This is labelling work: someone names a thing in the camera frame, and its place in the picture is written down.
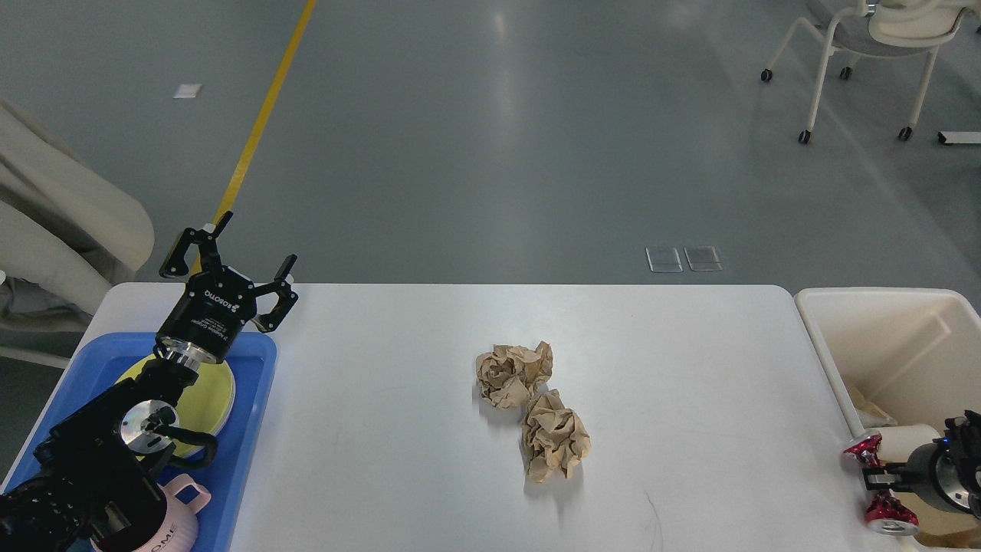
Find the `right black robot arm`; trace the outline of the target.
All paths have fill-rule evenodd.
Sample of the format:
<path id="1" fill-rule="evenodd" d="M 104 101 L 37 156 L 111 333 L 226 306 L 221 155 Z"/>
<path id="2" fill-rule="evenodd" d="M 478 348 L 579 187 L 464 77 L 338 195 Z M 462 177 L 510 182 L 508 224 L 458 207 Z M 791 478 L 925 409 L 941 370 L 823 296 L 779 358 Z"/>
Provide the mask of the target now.
<path id="1" fill-rule="evenodd" d="M 917 496 L 938 511 L 979 517 L 979 413 L 866 433 L 845 454 L 862 467 L 869 491 Z"/>

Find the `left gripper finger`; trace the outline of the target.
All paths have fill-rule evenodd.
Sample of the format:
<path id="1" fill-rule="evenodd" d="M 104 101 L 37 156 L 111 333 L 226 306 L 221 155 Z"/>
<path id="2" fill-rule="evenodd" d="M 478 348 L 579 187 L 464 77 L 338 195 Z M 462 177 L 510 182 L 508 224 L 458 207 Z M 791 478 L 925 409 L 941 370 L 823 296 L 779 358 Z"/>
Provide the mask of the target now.
<path id="1" fill-rule="evenodd" d="M 218 254 L 218 236 L 230 222 L 234 213 L 225 211 L 218 217 L 216 224 L 208 223 L 200 229 L 185 228 L 176 238 L 159 268 L 162 278 L 179 278 L 189 276 L 187 251 L 195 245 L 200 257 L 200 270 L 187 279 L 189 286 L 232 286 L 235 276 L 227 265 L 221 262 Z"/>
<path id="2" fill-rule="evenodd" d="M 298 294 L 292 291 L 290 280 L 290 273 L 295 262 L 297 262 L 297 255 L 288 255 L 281 263 L 280 269 L 277 270 L 272 281 L 250 287 L 250 297 L 252 298 L 270 296 L 270 294 L 274 294 L 277 298 L 272 310 L 266 314 L 256 314 L 255 317 L 252 317 L 253 324 L 261 333 L 270 333 L 279 329 L 284 318 L 287 317 L 291 308 L 298 301 Z"/>

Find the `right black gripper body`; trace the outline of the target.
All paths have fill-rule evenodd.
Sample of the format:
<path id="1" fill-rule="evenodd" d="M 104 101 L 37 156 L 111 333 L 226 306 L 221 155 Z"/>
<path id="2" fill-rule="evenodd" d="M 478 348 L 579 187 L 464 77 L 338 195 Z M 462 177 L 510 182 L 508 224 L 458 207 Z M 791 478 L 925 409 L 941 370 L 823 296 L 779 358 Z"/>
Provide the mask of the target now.
<path id="1" fill-rule="evenodd" d="M 936 510 L 954 513 L 954 467 L 939 444 L 917 447 L 904 470 L 905 485 L 920 500 Z"/>

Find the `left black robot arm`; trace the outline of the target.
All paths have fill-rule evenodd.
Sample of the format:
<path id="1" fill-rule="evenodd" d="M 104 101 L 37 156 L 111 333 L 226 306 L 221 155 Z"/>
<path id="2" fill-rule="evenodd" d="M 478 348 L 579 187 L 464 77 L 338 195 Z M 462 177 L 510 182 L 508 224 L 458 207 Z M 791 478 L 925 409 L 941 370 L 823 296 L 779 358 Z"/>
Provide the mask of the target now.
<path id="1" fill-rule="evenodd" d="M 66 551 L 81 537 L 100 551 L 176 551 L 195 541 L 196 523 L 176 513 L 176 494 L 189 471 L 214 461 L 218 440 L 182 426 L 179 399 L 204 363 L 225 360 L 247 322 L 270 333 L 298 299 L 290 285 L 295 255 L 261 285 L 221 261 L 218 237 L 231 217 L 227 211 L 176 239 L 159 272 L 187 282 L 151 359 L 35 448 L 38 473 L 2 496 L 4 551 Z"/>

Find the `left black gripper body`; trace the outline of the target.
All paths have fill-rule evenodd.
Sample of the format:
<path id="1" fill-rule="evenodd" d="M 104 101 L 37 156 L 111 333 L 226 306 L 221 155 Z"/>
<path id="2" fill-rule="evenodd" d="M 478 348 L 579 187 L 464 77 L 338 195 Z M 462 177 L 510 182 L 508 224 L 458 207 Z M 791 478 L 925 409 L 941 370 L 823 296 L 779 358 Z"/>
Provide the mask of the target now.
<path id="1" fill-rule="evenodd" d="M 172 350 L 187 343 L 203 350 L 204 363 L 221 363 L 245 322 L 257 313 L 253 287 L 252 280 L 232 268 L 191 276 L 158 329 L 157 343 Z"/>

